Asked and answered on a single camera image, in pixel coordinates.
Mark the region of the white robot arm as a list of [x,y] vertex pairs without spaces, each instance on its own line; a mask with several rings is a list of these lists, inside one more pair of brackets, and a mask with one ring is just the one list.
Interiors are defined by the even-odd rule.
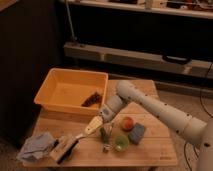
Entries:
[[85,134],[90,135],[103,124],[112,121],[131,102],[142,106],[185,141],[199,149],[196,171],[213,171],[213,118],[204,122],[145,94],[126,80],[117,83],[116,94],[101,106],[98,114],[85,128]]

